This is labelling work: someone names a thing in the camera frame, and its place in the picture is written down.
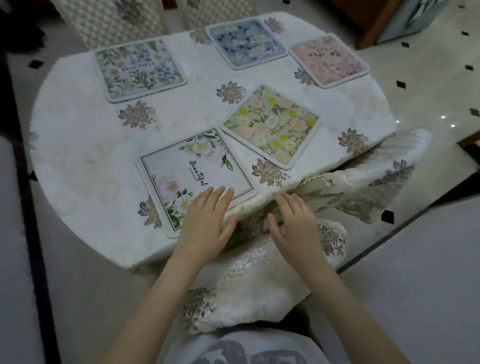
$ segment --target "pink floral coaster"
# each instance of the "pink floral coaster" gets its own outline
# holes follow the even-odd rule
[[[329,88],[368,73],[368,66],[334,34],[290,47],[292,56],[320,87]]]

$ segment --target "blue floral coaster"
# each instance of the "blue floral coaster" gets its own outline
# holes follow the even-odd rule
[[[256,18],[210,25],[206,31],[215,47],[234,70],[288,55],[282,43],[262,21]]]
[[[93,52],[107,99],[121,102],[187,83],[180,63],[160,38]]]

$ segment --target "embroidered tablecloth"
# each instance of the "embroidered tablecloth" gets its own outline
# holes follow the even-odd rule
[[[324,34],[290,14],[259,17],[286,47]],[[135,167],[141,154],[218,124],[261,82],[322,116],[295,166],[283,171],[230,138],[259,193],[236,206],[253,212],[272,192],[329,171],[395,131],[387,100],[370,74],[321,89],[289,55],[240,71],[231,69],[205,30],[166,36],[181,62],[184,86],[119,104],[108,103],[90,53],[62,58],[43,82],[33,108],[30,152],[48,201],[86,244],[124,268],[168,256],[168,238]]]

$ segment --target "coaster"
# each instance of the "coaster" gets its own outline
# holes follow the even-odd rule
[[[208,187],[234,188],[229,208],[258,193],[216,128],[141,156],[137,168],[172,238],[180,234],[190,203]]]
[[[361,77],[369,68],[335,34],[295,44],[290,53],[322,88]]]
[[[320,117],[260,85],[220,128],[273,164],[293,167],[315,131]]]
[[[93,51],[94,66],[110,102],[121,102],[187,83],[164,41],[152,38]]]
[[[282,43],[257,18],[210,25],[206,31],[220,54],[234,70],[288,55]]]

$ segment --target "forearm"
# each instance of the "forearm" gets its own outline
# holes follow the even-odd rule
[[[176,311],[197,274],[198,269],[171,258],[100,363],[155,363]]]
[[[410,363],[324,260],[302,275],[352,364]]]

